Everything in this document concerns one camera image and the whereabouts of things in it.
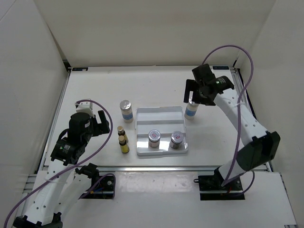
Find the spice jar white lid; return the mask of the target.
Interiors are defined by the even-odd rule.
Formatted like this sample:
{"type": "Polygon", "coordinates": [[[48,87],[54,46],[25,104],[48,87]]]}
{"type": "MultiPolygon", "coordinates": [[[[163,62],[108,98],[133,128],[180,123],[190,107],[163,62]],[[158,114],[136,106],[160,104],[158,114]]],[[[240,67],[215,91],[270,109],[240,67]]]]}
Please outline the spice jar white lid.
{"type": "Polygon", "coordinates": [[[148,144],[150,147],[152,147],[152,148],[159,147],[160,139],[161,139],[161,133],[158,130],[152,129],[149,131],[148,144]]]}
{"type": "Polygon", "coordinates": [[[182,132],[174,131],[171,134],[170,147],[172,149],[178,149],[181,146],[183,139],[184,139],[184,136],[183,136],[182,132]]]}

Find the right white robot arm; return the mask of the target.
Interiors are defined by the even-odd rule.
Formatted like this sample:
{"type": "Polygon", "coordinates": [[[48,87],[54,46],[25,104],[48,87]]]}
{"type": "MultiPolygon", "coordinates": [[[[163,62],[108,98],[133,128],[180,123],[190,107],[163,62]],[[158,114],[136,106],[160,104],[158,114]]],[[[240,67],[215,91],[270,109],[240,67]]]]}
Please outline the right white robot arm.
{"type": "Polygon", "coordinates": [[[244,173],[274,159],[280,136],[269,132],[242,104],[234,84],[227,76],[216,77],[208,64],[192,70],[194,79],[186,81],[184,102],[218,106],[237,130],[233,159],[214,171],[213,184],[219,190],[244,173]]]}

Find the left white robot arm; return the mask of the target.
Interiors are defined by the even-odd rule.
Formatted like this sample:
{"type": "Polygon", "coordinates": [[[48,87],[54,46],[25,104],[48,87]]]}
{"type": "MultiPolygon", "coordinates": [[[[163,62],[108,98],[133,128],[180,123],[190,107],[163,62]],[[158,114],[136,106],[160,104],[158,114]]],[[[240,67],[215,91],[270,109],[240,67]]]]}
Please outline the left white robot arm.
{"type": "Polygon", "coordinates": [[[96,165],[85,165],[80,157],[91,138],[112,133],[113,121],[106,110],[94,115],[91,108],[85,108],[71,115],[51,153],[44,183],[27,195],[35,198],[25,214],[14,219],[13,227],[61,228],[71,207],[105,178],[96,165]]]}

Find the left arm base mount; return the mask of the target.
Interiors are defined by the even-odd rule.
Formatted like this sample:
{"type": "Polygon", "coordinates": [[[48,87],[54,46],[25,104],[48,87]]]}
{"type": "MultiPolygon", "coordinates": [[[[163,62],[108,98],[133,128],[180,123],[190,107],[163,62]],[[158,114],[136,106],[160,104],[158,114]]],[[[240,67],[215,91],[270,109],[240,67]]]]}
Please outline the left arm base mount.
{"type": "Polygon", "coordinates": [[[114,199],[116,176],[113,173],[101,175],[97,166],[92,163],[83,166],[77,173],[84,174],[91,180],[91,187],[81,195],[80,199],[114,199]]]}

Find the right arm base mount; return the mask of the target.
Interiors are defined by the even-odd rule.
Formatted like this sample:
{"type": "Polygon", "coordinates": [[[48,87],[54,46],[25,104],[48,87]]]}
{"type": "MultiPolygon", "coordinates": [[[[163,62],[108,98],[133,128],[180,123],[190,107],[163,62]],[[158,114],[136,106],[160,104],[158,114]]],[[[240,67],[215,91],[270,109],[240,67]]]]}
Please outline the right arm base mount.
{"type": "Polygon", "coordinates": [[[245,200],[240,178],[224,187],[217,184],[211,175],[200,175],[193,182],[199,185],[201,201],[245,200]]]}

